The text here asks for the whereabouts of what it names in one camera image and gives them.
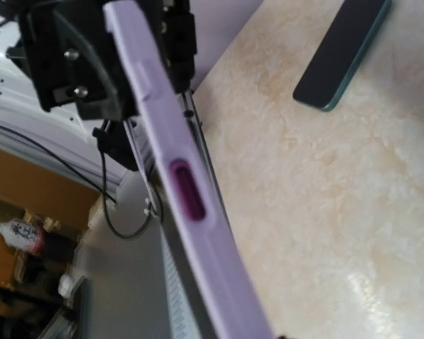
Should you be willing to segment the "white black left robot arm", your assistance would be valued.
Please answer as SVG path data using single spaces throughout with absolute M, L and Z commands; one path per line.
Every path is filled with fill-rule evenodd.
M 116 186 L 136 170 L 123 126 L 135 105 L 103 1 L 0 1 L 0 131 L 7 148 L 95 185 L 98 141 Z

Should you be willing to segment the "black phone green edge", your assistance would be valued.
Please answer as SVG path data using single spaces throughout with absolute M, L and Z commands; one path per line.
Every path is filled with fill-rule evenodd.
M 293 99 L 324 112 L 335 108 L 391 4 L 391 1 L 344 1 L 296 85 Z

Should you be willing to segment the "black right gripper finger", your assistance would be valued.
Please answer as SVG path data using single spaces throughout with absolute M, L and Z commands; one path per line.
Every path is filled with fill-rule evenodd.
M 283 335 L 278 335 L 276 339 L 295 339 L 295 338 L 283 334 Z

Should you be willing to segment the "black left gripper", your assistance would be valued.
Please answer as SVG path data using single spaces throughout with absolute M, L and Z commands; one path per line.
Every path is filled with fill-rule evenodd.
M 197 54 L 189 1 L 138 1 L 177 94 L 190 89 Z M 19 14 L 24 65 L 46 112 L 74 103 L 82 120 L 123 121 L 137 112 L 104 1 L 37 1 Z

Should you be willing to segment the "lavender phone case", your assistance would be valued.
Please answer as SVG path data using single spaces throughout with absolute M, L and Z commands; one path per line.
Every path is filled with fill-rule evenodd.
M 170 83 L 146 15 L 135 1 L 103 8 L 170 204 L 173 252 L 206 338 L 272 338 L 225 211 Z

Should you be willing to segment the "black phone dark edge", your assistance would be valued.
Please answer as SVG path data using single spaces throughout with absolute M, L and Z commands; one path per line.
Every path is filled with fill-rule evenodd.
M 188 162 L 182 159 L 173 160 L 170 163 L 170 172 L 183 213 L 189 220 L 203 220 L 206 217 L 206 208 Z

